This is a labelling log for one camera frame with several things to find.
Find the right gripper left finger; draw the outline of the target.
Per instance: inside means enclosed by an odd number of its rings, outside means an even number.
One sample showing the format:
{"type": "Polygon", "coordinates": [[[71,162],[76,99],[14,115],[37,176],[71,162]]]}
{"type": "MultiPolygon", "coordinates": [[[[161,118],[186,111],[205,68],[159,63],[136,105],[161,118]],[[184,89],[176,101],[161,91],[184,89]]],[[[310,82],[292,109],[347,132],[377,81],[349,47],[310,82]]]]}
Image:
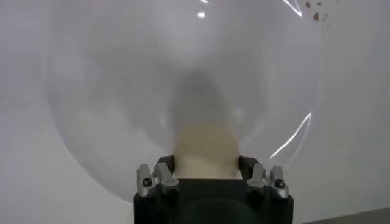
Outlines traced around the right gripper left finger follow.
{"type": "Polygon", "coordinates": [[[179,191],[179,180],[174,177],[174,156],[159,158],[153,172],[147,164],[137,168],[137,194],[143,198],[152,198],[157,194],[168,195],[179,191]]]}

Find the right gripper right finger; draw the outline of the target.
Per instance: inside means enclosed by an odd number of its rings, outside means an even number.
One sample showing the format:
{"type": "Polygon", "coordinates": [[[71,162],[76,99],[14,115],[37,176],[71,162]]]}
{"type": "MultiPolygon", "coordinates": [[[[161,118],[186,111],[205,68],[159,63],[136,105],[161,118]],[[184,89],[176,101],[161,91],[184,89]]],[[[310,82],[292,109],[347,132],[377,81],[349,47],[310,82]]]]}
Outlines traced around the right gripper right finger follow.
{"type": "Polygon", "coordinates": [[[269,173],[255,158],[240,156],[239,171],[246,182],[249,194],[264,197],[270,194],[276,200],[286,200],[289,197],[289,187],[284,179],[283,168],[274,165],[269,173]]]}

